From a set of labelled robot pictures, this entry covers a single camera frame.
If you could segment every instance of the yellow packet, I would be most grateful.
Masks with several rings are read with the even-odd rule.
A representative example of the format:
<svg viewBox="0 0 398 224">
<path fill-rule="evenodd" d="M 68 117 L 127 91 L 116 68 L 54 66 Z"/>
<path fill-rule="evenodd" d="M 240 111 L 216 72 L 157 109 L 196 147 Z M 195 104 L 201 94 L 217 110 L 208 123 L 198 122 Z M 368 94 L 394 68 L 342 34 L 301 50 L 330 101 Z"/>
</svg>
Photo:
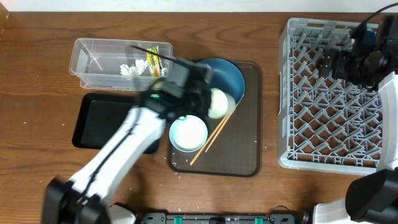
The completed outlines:
<svg viewBox="0 0 398 224">
<path fill-rule="evenodd" d="M 153 53 L 159 54 L 158 47 L 151 47 L 147 49 Z M 147 63 L 150 71 L 150 75 L 152 77 L 160 77 L 160 73 L 162 71 L 162 62 L 160 61 L 160 57 L 147 53 Z"/>
</svg>

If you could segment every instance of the clear plastic container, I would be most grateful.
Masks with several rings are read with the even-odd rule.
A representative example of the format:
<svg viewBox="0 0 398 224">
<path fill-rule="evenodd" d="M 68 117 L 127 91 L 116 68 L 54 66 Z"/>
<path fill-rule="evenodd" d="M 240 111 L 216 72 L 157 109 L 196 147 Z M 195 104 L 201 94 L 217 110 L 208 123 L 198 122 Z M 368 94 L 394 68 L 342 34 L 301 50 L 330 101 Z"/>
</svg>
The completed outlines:
<svg viewBox="0 0 398 224">
<path fill-rule="evenodd" d="M 80 38 L 73 47 L 69 72 L 81 79 L 83 88 L 143 90 L 157 79 L 150 75 L 149 68 L 139 77 L 120 74 L 122 64 L 131 66 L 137 59 L 147 59 L 146 52 L 132 48 L 132 45 L 144 49 L 157 46 L 159 54 L 172 57 L 172 45 L 165 42 Z M 167 76 L 170 62 L 161 62 L 165 68 L 164 76 Z"/>
</svg>

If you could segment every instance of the plastic container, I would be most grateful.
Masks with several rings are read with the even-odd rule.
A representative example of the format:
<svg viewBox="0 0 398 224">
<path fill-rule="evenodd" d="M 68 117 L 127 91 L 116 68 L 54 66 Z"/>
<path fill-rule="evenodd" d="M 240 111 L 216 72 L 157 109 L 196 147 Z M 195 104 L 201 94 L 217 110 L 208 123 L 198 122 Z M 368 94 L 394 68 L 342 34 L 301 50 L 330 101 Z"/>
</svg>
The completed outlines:
<svg viewBox="0 0 398 224">
<path fill-rule="evenodd" d="M 150 75 L 149 68 L 139 77 L 127 77 L 120 74 L 120 66 L 131 66 L 137 59 L 146 60 L 146 52 L 134 49 L 136 45 L 145 49 L 159 48 L 161 55 L 172 57 L 172 45 L 165 42 L 140 40 L 111 40 L 80 38 L 73 47 L 69 72 L 81 79 L 83 88 L 101 90 L 143 90 L 157 77 Z M 162 67 L 169 68 L 168 60 L 161 60 Z"/>
<path fill-rule="evenodd" d="M 379 94 L 320 78 L 315 68 L 326 49 L 352 49 L 348 32 L 357 25 L 292 18 L 280 35 L 277 157 L 282 167 L 356 175 L 376 171 L 382 141 Z"/>
</svg>

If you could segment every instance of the green connector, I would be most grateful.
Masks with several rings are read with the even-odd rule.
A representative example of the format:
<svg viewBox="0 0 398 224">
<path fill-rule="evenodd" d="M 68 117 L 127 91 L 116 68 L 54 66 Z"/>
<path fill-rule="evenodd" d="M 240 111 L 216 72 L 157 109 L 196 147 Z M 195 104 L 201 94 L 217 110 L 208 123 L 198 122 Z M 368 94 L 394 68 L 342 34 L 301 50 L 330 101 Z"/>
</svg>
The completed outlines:
<svg viewBox="0 0 398 224">
<path fill-rule="evenodd" d="M 262 218 L 255 218 L 254 219 L 254 224 L 263 224 Z"/>
<path fill-rule="evenodd" d="M 174 224 L 182 224 L 182 217 L 174 217 Z"/>
</svg>

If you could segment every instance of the cable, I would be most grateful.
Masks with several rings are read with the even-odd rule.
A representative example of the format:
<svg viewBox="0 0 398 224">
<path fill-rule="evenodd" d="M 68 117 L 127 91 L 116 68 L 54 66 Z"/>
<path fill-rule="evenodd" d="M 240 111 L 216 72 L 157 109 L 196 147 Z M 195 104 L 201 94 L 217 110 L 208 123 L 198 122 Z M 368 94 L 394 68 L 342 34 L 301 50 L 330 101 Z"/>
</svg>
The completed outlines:
<svg viewBox="0 0 398 224">
<path fill-rule="evenodd" d="M 182 61 L 180 61 L 180 60 L 176 60 L 176 59 L 174 59 L 174 58 L 169 58 L 169 57 L 166 57 L 166 56 L 157 54 L 157 53 L 155 53 L 155 52 L 151 52 L 150 50 L 143 49 L 142 47 L 138 47 L 138 46 L 135 46 L 135 45 L 132 45 L 131 47 L 133 47 L 133 48 L 135 48 L 135 49 L 139 49 L 139 50 L 144 51 L 144 52 L 147 52 L 147 53 L 149 53 L 149 54 L 158 56 L 158 57 L 160 57 L 160 58 L 169 60 L 169 61 L 171 61 L 171 62 L 177 63 L 177 64 L 179 64 L 179 65 L 181 65 L 181 66 L 183 66 L 183 67 L 185 67 L 185 68 L 187 68 L 187 69 L 192 69 L 192 68 L 194 68 L 194 66 L 191 66 L 191 65 L 189 65 L 189 64 L 187 64 L 187 63 L 185 63 L 185 62 L 182 62 Z"/>
<path fill-rule="evenodd" d="M 132 134 L 132 131 L 134 130 L 134 128 L 137 126 L 137 122 L 138 119 L 141 115 L 141 108 L 138 107 L 138 112 L 136 114 L 136 117 L 134 118 L 134 121 L 131 124 L 131 127 L 129 128 L 128 132 L 126 133 L 126 135 L 124 135 L 124 137 L 122 138 L 122 140 L 120 140 L 117 145 L 115 145 L 113 147 L 113 149 L 108 153 L 108 155 L 106 155 L 106 157 L 101 161 L 101 163 L 98 165 L 98 167 L 94 170 L 94 172 L 91 174 L 91 177 L 87 183 L 86 188 L 84 189 L 84 191 L 81 193 L 81 198 L 85 197 L 85 195 L 87 194 L 88 190 L 90 189 L 91 184 L 95 181 L 95 177 L 97 176 L 97 174 L 100 172 L 102 166 L 105 164 L 105 162 L 112 156 L 112 154 L 118 149 L 118 147 L 127 139 L 127 137 L 129 135 Z"/>
<path fill-rule="evenodd" d="M 274 221 L 272 221 L 272 219 L 271 219 L 271 215 L 272 215 L 272 212 L 275 210 L 275 209 L 277 209 L 277 208 L 286 208 L 286 210 L 290 213 L 290 210 L 285 206 L 285 205 L 277 205 L 277 206 L 275 206 L 273 209 L 271 209 L 271 211 L 269 211 L 269 213 L 268 213 L 268 221 L 269 221 L 269 223 L 271 223 L 271 224 L 275 224 L 274 223 Z"/>
<path fill-rule="evenodd" d="M 398 6 L 398 3 L 394 3 L 394 4 L 388 5 L 388 6 L 386 6 L 386 7 L 383 7 L 383 8 L 381 8 L 381 9 L 377 10 L 376 12 L 374 12 L 373 14 L 371 14 L 367 19 L 365 19 L 364 21 L 362 21 L 356 28 L 357 28 L 357 29 L 360 28 L 360 27 L 363 26 L 365 23 L 367 23 L 370 19 L 372 19 L 374 16 L 376 16 L 377 14 L 379 14 L 380 12 L 382 12 L 382 11 L 384 11 L 384 10 L 386 10 L 386 9 L 389 9 L 389 8 L 391 8 L 391 7 L 394 7 L 394 6 Z"/>
</svg>

